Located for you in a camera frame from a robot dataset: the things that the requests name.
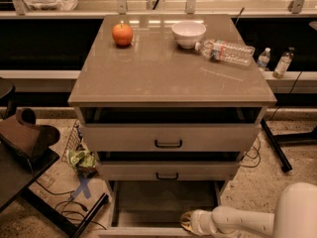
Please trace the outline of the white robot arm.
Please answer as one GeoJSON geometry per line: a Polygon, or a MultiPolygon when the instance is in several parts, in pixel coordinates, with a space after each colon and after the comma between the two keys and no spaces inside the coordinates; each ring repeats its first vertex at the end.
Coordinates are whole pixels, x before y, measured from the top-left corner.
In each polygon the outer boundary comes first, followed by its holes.
{"type": "Polygon", "coordinates": [[[281,193],[275,213],[217,206],[180,217],[181,226],[198,236],[238,238],[245,230],[264,238],[317,238],[317,186],[298,182],[281,193]]]}

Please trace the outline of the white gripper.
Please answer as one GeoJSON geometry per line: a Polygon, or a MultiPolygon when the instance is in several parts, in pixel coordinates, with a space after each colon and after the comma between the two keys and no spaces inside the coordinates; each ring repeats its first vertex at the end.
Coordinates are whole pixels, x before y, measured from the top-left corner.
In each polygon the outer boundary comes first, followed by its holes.
{"type": "Polygon", "coordinates": [[[183,213],[180,217],[181,222],[190,221],[190,225],[181,224],[181,226],[189,232],[196,235],[209,235],[213,231],[212,212],[205,210],[194,210],[183,213]]]}

